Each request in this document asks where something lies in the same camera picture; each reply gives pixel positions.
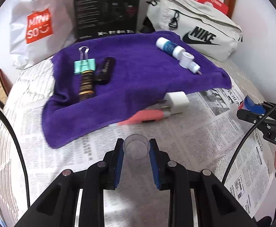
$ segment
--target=metal clip handle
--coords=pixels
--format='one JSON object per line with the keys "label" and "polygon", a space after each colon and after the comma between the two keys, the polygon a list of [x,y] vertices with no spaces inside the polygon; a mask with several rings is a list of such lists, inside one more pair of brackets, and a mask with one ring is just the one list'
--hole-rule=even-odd
{"label": "metal clip handle", "polygon": [[83,60],[83,52],[82,52],[82,49],[83,49],[83,48],[86,48],[84,54],[85,54],[85,59],[88,60],[89,58],[88,58],[88,56],[87,56],[87,53],[89,52],[89,49],[90,49],[90,48],[88,48],[88,47],[86,47],[86,46],[82,46],[82,47],[80,47],[80,48],[78,49],[79,52],[80,52],[80,60]]}

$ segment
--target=purple towel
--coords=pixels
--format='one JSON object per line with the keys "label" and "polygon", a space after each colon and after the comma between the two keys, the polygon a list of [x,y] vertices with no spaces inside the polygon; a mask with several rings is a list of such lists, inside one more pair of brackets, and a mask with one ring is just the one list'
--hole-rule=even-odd
{"label": "purple towel", "polygon": [[[202,75],[194,75],[156,47],[164,37],[195,56]],[[78,102],[81,75],[74,74],[78,48],[88,46],[89,58],[100,63],[105,57],[116,58],[111,81],[96,85],[94,98]],[[212,88],[231,88],[228,74],[169,31],[133,34],[88,40],[59,51],[53,58],[54,95],[44,106],[42,129],[52,148],[60,148],[78,137],[109,124],[128,119],[165,93],[193,93]]]}

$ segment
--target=orange logo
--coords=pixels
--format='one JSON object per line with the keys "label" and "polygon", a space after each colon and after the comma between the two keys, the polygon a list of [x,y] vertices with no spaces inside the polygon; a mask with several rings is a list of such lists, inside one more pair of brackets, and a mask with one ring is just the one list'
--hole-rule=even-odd
{"label": "orange logo", "polygon": [[36,11],[28,16],[27,44],[52,34],[51,13],[48,8],[42,12]]}

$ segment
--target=white wall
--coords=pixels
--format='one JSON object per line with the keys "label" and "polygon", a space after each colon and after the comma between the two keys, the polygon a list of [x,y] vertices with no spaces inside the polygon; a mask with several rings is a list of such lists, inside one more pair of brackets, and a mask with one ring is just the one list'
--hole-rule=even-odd
{"label": "white wall", "polygon": [[237,0],[232,20],[243,43],[232,61],[268,101],[276,102],[276,10],[269,0]]}

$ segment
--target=plastic cup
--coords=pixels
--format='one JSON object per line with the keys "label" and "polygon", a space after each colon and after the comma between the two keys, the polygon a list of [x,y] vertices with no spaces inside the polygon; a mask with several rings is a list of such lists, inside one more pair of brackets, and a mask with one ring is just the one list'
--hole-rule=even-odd
{"label": "plastic cup", "polygon": [[124,153],[131,159],[141,159],[148,155],[151,145],[145,136],[132,134],[123,143]]}

